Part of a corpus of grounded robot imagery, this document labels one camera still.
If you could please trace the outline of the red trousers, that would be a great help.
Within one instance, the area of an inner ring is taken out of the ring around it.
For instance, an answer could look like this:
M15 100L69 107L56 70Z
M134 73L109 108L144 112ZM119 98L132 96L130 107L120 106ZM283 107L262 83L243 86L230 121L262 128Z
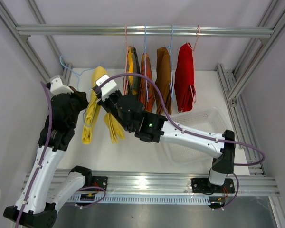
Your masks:
M193 65L191 44L181 46L178 54L175 71L174 90L178 112L187 112L193 109L193 99L190 86L193 85Z

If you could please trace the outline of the white plastic basket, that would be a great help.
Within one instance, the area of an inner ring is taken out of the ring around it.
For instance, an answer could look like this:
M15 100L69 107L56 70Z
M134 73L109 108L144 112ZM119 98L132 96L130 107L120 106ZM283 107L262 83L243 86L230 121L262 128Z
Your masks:
M221 110L216 107L175 114L171 119L186 127L208 133L223 133L233 129ZM163 147L171 163L178 167L212 160L207 154L185 146L165 143Z

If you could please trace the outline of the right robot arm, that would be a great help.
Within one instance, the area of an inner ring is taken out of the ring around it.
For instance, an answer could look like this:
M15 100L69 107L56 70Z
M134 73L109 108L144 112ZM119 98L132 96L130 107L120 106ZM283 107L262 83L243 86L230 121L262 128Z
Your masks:
M119 90L103 94L96 90L97 104L117 119L121 127L146 143L170 143L195 149L212 157L208 179L191 182L194 193L212 195L227 193L227 175L234 172L235 134L208 133L194 129L186 130L172 119L143 110L143 104L133 95L122 95Z

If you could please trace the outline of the orange brown camouflage trousers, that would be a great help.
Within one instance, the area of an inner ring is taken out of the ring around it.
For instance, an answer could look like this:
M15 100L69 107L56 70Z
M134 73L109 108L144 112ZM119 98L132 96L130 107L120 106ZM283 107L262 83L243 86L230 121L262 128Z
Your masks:
M151 81L153 81L151 63L150 63L150 58L148 54L142 55L141 65L142 65L141 75L144 75L148 77ZM143 103L144 109L146 111L148 112L152 111L153 104L155 101L154 86L152 83L150 83L145 78L141 78L139 101Z

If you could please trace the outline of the pink hanger of yellow camouflage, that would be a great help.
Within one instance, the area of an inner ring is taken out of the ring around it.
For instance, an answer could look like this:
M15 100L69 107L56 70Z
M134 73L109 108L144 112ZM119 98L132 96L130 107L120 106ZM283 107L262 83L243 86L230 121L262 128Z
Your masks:
M128 73L129 70L133 70L133 45L128 45L127 40L127 25L125 24L125 44L126 44L126 58L125 58L125 72ZM123 78L123 94L126 95L131 93L131 87L133 83L133 76L125 76Z

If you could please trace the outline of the pink hanger of red trousers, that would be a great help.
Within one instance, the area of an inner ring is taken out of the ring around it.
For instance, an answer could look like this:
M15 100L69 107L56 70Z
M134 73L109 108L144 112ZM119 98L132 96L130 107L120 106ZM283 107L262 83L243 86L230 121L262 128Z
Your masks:
M195 73L195 52L196 52L196 46L197 46L199 38L200 38L200 30L201 30L200 25L198 25L197 28L198 28L198 33L197 33L197 38L196 38L194 47L190 47L192 50L192 65L193 65L193 85L190 85L190 90L191 90L193 103L196 103L196 96L197 96L197 92L196 92L196 88L195 88L195 74L196 74Z

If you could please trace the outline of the yellow grey camouflage trousers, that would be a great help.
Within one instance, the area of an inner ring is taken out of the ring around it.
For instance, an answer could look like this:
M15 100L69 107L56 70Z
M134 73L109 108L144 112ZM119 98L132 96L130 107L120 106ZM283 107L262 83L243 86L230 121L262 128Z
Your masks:
M126 73L139 74L140 66L137 56L137 51L134 46L128 47L127 60L126 60ZM123 94L134 95L136 99L139 97L141 78L137 76L126 76L123 80Z

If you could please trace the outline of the blue hanger of brown trousers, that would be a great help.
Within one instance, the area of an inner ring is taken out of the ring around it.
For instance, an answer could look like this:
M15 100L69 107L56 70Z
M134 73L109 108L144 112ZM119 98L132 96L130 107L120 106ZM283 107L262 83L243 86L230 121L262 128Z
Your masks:
M171 92L171 99L174 101L174 79L173 79L173 72L172 72L172 45L173 45L173 34L174 34L174 25L171 25L171 38L170 38L170 44L166 47L166 49L169 52L170 55L170 77L171 77L171 82L170 82L170 92Z

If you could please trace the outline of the blue hanger of orange camouflage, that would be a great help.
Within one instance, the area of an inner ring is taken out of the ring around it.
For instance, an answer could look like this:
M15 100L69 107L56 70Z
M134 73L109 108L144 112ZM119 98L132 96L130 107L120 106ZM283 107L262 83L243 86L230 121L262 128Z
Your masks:
M149 102L149 91L148 91L148 80L147 80L147 65L146 65L146 45L147 45L147 42L146 42L146 35L147 35L147 32L146 32L146 25L144 25L144 76L146 78L145 80L145 89L146 89L146 101L147 103Z

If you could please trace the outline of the aluminium frame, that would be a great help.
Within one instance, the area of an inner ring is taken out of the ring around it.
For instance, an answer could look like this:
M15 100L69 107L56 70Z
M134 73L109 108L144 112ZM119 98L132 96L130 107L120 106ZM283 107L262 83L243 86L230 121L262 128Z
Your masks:
M251 62L245 71L239 75L235 85L230 91L225 91L225 100L228 108L238 108L236 101L240 99L241 93L247 86L249 79L254 72L261 66L266 56L272 50L278 40L285 32L285 9L280 15L276 24L273 27L266 27L265 24L270 18L270 13L275 11L277 0L270 2L261 23L256 27L205 27L205 26L143 26L143 25L94 25L94 24L46 24L42 14L34 0L28 1L28 7L35 16L36 24L18 24L13 15L5 5L4 1L0 0L0 21L5 28L13 36L15 42L21 47L23 53L27 56L31 64L38 71L40 77L46 81L50 78L50 74L43 62L39 58L37 52L28 41L32 35L45 36L49 45L52 47L55 54L60 55L59 49L53 40L53 36L207 36L207 37L239 37L250 38L245 52L240 58L237 65L241 68L247 54L252 49L254 41L259 39L261 46L252 58Z

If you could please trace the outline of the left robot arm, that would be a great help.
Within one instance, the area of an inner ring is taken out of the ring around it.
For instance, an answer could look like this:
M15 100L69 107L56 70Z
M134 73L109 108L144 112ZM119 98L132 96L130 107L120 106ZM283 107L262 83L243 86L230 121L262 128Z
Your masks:
M36 160L28 182L15 205L5 208L3 216L17 225L29 228L53 227L57 214L79 189L93 185L92 171L75 166L53 193L49 188L56 169L75 135L80 112L87 108L85 92L67 87L50 97L46 95L49 115L40 133Z

